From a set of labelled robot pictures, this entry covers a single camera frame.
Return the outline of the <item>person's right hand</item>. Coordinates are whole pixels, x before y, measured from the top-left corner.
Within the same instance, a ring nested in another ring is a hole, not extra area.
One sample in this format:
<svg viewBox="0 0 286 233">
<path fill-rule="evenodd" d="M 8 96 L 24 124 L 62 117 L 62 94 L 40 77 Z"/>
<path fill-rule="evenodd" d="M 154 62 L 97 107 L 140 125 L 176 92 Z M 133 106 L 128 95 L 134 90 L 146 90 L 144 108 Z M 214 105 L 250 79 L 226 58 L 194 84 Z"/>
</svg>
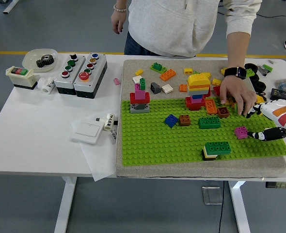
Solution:
<svg viewBox="0 0 286 233">
<path fill-rule="evenodd" d="M 112 30 L 116 34 L 120 34 L 123 31 L 123 25 L 126 21 L 126 18 L 127 18 L 126 11 L 119 12 L 119 11 L 114 10 L 111 16 L 111 26 L 112 26 Z"/>
</svg>

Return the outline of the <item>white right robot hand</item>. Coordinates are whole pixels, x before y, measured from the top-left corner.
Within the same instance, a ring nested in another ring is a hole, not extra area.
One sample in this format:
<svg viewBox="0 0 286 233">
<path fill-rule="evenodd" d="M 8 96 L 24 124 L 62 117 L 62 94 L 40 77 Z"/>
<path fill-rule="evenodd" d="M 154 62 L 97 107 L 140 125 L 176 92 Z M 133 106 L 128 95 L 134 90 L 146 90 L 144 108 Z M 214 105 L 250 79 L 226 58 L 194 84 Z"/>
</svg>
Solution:
<svg viewBox="0 0 286 233">
<path fill-rule="evenodd" d="M 286 100 L 272 100 L 254 105 L 246 117 L 250 118 L 255 113 L 262 113 L 266 118 L 272 120 L 276 127 L 256 133 L 247 132 L 248 136 L 261 141 L 272 141 L 286 137 Z"/>
</svg>

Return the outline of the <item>person's left hand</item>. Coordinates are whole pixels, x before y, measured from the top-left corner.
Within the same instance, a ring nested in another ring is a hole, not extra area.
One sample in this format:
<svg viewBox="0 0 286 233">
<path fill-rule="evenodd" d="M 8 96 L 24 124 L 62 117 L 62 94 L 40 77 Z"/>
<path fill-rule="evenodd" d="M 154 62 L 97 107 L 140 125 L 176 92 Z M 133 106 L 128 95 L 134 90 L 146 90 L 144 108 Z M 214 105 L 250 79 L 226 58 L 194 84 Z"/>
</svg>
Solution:
<svg viewBox="0 0 286 233">
<path fill-rule="evenodd" d="M 244 80 L 236 76 L 226 76 L 220 86 L 221 104 L 225 104 L 227 95 L 232 96 L 238 104 L 238 114 L 246 116 L 254 106 L 256 93 L 247 88 Z"/>
</svg>

